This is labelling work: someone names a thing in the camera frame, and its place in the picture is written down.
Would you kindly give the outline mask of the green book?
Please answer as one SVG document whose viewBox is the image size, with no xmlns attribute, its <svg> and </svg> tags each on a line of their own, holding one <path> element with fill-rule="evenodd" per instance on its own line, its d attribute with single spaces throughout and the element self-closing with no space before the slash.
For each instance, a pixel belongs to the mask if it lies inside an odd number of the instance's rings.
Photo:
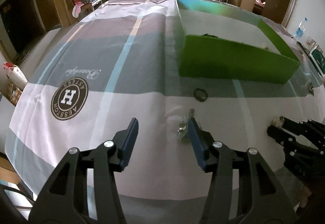
<svg viewBox="0 0 325 224">
<path fill-rule="evenodd" d="M 309 57 L 311 58 L 311 61 L 315 65 L 318 73 L 320 76 L 324 78 L 324 55 L 323 53 L 318 49 L 318 46 L 311 49 L 309 53 Z"/>
</svg>

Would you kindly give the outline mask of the plastic water bottle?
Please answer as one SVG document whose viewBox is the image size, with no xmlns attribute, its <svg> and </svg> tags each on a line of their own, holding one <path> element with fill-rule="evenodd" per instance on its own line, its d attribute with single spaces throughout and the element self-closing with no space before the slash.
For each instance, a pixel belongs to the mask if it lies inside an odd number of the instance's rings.
<svg viewBox="0 0 325 224">
<path fill-rule="evenodd" d="M 303 20 L 299 23 L 293 37 L 294 39 L 298 40 L 303 36 L 303 33 L 305 32 L 306 24 L 308 19 L 305 17 Z"/>
</svg>

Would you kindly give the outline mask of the green cardboard box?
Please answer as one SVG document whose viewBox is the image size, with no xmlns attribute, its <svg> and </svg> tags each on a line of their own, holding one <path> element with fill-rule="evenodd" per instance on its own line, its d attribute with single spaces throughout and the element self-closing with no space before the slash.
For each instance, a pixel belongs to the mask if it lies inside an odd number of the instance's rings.
<svg viewBox="0 0 325 224">
<path fill-rule="evenodd" d="M 300 66 L 296 54 L 262 18 L 213 0 L 175 0 L 179 74 L 284 84 Z"/>
</svg>

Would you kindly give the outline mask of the plaid bed sheet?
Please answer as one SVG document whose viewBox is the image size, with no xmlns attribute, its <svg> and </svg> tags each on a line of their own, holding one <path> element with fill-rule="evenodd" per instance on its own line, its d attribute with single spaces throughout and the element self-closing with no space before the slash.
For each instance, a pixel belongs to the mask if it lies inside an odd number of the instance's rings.
<svg viewBox="0 0 325 224">
<path fill-rule="evenodd" d="M 179 74 L 175 0 L 112 0 L 85 17 L 34 72 L 13 112 L 5 152 L 25 184 L 39 193 L 72 147 L 96 148 L 132 118 L 139 134 L 130 165 L 117 176 L 121 195 L 142 200 L 196 200 L 210 176 L 181 143 L 181 118 L 195 119 L 228 147 L 256 148 L 293 204 L 302 185 L 284 168 L 282 149 L 267 136 L 273 117 L 324 121 L 324 85 L 296 40 L 261 17 L 300 60 L 284 84 Z M 313 84 L 314 96 L 307 93 Z"/>
</svg>

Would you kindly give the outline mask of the clear crystal charm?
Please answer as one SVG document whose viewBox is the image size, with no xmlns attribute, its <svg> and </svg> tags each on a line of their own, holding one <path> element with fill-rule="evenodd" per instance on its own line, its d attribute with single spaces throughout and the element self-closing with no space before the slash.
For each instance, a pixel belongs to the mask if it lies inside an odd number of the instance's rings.
<svg viewBox="0 0 325 224">
<path fill-rule="evenodd" d="M 272 126 L 275 126 L 277 128 L 282 128 L 283 127 L 283 124 L 284 124 L 284 121 L 285 121 L 285 117 L 283 117 L 283 116 L 276 116 L 276 117 L 273 117 L 273 119 L 271 121 L 271 125 Z"/>
</svg>

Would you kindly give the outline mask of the crystal pendant cluster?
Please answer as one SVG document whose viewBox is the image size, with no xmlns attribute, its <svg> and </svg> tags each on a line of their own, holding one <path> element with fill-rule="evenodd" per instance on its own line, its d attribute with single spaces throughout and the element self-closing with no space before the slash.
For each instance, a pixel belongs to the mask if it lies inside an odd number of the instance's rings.
<svg viewBox="0 0 325 224">
<path fill-rule="evenodd" d="M 194 117 L 194 114 L 195 109 L 191 108 L 188 112 L 188 115 L 181 118 L 179 128 L 177 130 L 177 138 L 181 143 L 188 144 L 191 141 L 188 136 L 188 121 Z"/>
</svg>

